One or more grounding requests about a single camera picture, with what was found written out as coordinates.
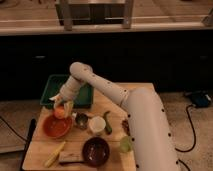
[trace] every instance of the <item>dark bowl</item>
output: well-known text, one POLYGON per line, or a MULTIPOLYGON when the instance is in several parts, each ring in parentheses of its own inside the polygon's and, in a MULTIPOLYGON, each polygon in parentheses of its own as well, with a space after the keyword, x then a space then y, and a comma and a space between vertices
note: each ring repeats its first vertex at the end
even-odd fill
POLYGON ((82 153, 85 163, 92 167, 98 167, 106 163, 110 149, 104 139, 94 137, 86 141, 82 153))

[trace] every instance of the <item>red bowl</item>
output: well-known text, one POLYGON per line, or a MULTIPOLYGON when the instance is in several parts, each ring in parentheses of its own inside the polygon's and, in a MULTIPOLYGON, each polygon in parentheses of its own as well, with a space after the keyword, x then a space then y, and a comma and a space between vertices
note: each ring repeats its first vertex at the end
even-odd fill
POLYGON ((57 119, 54 115, 48 116, 43 122, 44 133, 51 138, 65 135, 71 128, 72 118, 57 119))

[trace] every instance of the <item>brown bowl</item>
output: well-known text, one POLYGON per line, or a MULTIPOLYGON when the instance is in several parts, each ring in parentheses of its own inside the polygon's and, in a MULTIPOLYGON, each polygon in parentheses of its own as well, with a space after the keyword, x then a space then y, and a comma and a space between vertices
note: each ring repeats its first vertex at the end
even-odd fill
POLYGON ((100 137, 94 137, 86 141, 82 151, 84 162, 92 167, 98 167, 106 163, 109 154, 109 145, 100 137))
POLYGON ((70 130, 71 125, 71 117, 57 119, 54 115, 49 115, 43 122, 43 131, 48 137, 60 138, 70 130))

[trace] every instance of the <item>wall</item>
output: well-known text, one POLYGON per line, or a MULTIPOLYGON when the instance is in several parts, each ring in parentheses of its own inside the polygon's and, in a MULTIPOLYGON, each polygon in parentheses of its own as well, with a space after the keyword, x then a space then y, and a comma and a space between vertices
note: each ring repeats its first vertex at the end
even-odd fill
POLYGON ((212 40, 212 30, 0 37, 0 99, 40 98, 48 76, 74 61, 157 91, 211 89, 212 40))

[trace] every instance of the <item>lime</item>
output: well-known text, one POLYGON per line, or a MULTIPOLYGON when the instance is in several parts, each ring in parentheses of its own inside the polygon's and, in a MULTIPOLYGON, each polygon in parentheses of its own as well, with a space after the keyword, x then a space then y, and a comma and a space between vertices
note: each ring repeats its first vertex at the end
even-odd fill
POLYGON ((120 140, 120 151, 122 153, 127 153, 132 150, 132 140, 130 136, 124 136, 120 140))

